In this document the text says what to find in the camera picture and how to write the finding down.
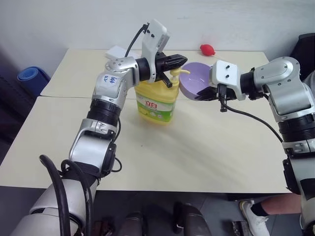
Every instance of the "black cable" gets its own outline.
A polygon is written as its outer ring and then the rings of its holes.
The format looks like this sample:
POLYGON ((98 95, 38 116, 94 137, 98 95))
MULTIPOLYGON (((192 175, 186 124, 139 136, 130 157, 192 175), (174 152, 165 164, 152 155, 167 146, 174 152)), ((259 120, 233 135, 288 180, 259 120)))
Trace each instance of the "black cable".
POLYGON ((137 32, 137 34, 135 35, 135 37, 133 38, 133 40, 131 41, 131 43, 129 44, 129 47, 126 51, 126 54, 125 54, 125 58, 128 57, 128 54, 133 46, 133 44, 135 43, 135 41, 137 40, 137 38, 139 37, 139 35, 141 34, 141 32, 144 30, 144 33, 147 31, 147 28, 148 28, 149 24, 147 25, 143 25, 139 31, 137 32))
POLYGON ((115 157, 115 160, 118 162, 118 164, 119 164, 119 169, 118 170, 112 170, 112 172, 119 172, 119 171, 121 171, 122 170, 122 168, 123 168, 123 165, 122 165, 122 163, 121 163, 121 161, 118 159, 118 158, 116 158, 115 157))
POLYGON ((54 163, 46 155, 40 155, 39 157, 41 163, 47 168, 51 181, 56 193, 57 204, 58 204, 58 214, 59 214, 59 225, 60 225, 60 235, 69 236, 70 235, 70 214, 68 208, 67 196, 65 193, 63 182, 60 178, 59 172, 54 165, 54 163))
MULTIPOLYGON (((115 136, 114 139, 113 139, 113 143, 117 140, 117 138, 118 138, 118 136, 119 136, 119 134, 120 134, 121 129, 122 129, 122 123, 120 122, 120 118, 118 118, 118 132, 117 132, 116 136, 115 136)), ((115 157, 115 160, 119 163, 119 166, 120 166, 118 170, 112 170, 112 172, 115 172, 115 173, 116 173, 116 172, 119 172, 119 171, 122 170, 123 165, 122 165, 121 161, 120 161, 118 158, 115 157)))
POLYGON ((91 189, 89 187, 89 184, 84 176, 83 171, 81 168, 73 161, 70 160, 64 160, 61 163, 61 169, 62 172, 66 172, 66 165, 68 165, 71 169, 75 171, 77 176, 79 177, 80 183, 82 185, 82 189, 84 192, 84 198, 85 198, 85 213, 86 213, 86 226, 85 226, 85 234, 84 236, 90 236, 92 233, 92 224, 93 224, 93 199, 92 199, 92 193, 91 189))
POLYGON ((113 139, 113 143, 117 140, 121 129, 122 129, 122 123, 120 122, 120 118, 118 118, 118 132, 117 132, 116 136, 113 139))
POLYGON ((265 122, 264 120, 262 120, 261 118, 258 118, 250 113, 247 113, 247 112, 242 112, 242 111, 239 111, 239 110, 236 110, 234 108, 231 108, 229 106, 227 106, 223 100, 220 100, 220 103, 222 104, 222 106, 224 106, 225 108, 227 108, 228 110, 232 111, 232 112, 235 112, 235 113, 238 113, 238 114, 241 114, 241 115, 245 115, 245 116, 248 116, 248 117, 251 117, 261 123, 263 123, 264 125, 266 125, 276 136, 277 138, 279 139, 279 141, 282 143, 283 140, 282 138, 280 137, 280 135, 276 132, 276 130, 273 129, 273 127, 271 127, 270 124, 268 124, 267 122, 265 122))

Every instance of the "purple bowl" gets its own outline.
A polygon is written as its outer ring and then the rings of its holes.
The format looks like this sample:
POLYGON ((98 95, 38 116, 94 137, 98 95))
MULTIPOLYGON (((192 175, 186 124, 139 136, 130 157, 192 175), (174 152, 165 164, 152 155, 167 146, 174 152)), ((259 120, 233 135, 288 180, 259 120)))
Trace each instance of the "purple bowl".
POLYGON ((199 62, 187 63, 182 67, 183 70, 190 71, 190 74, 179 75, 179 88, 187 98, 195 100, 197 93, 209 86, 211 68, 212 66, 199 62))

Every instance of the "bottle label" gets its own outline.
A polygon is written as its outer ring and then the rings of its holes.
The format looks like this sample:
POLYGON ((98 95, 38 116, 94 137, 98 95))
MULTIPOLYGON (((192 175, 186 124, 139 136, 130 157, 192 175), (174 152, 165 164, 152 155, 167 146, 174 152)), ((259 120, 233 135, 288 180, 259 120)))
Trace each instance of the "bottle label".
POLYGON ((138 111, 145 116, 163 121, 169 122, 173 116, 173 110, 175 108, 175 102, 173 103, 164 103, 155 101, 153 99, 147 98, 136 93, 138 111))

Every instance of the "red ball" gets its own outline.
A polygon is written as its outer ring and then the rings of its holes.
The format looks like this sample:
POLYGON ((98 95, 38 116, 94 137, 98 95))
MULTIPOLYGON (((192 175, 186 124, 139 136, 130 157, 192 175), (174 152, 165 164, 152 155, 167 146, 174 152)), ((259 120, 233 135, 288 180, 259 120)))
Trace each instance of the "red ball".
POLYGON ((209 44, 202 44, 200 50, 205 56, 213 56, 216 53, 213 47, 209 44))

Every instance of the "table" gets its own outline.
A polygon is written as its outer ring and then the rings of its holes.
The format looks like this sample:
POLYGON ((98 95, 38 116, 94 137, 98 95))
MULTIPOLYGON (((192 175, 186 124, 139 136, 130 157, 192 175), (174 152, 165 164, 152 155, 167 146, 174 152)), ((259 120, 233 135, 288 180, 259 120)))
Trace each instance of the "table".
MULTIPOLYGON (((58 167, 68 158, 91 99, 39 97, 0 166, 0 185, 46 188, 50 185, 41 154, 58 167)), ((269 104, 232 101, 275 129, 269 104)), ((179 100, 169 126, 144 121, 136 101, 127 99, 116 155, 120 173, 102 179, 98 190, 152 190, 227 193, 286 193, 285 154, 261 123, 231 112, 218 101, 179 100)))
MULTIPOLYGON (((106 50, 68 49, 58 66, 51 81, 42 91, 42 96, 50 97, 92 97, 97 76, 104 71, 108 59, 106 50)), ((198 51, 165 51, 166 55, 181 54, 188 58, 188 62, 214 64, 218 59, 237 64, 247 72, 253 67, 268 63, 263 52, 216 52, 215 57, 206 57, 198 51)), ((132 88, 127 99, 135 99, 132 88)), ((188 100, 181 92, 178 100, 188 100)))

